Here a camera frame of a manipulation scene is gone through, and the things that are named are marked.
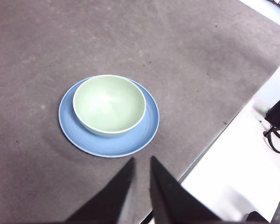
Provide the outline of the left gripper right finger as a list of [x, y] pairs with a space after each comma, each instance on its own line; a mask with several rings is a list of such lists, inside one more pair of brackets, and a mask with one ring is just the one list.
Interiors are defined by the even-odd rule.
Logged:
[[223, 221], [198, 201], [152, 156], [150, 198], [157, 224], [221, 224]]

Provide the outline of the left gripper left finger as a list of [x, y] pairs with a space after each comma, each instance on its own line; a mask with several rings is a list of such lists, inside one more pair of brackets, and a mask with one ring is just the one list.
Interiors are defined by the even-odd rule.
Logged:
[[66, 224], [115, 224], [121, 215], [126, 196], [133, 181], [135, 159], [123, 168], [92, 199], [74, 212]]

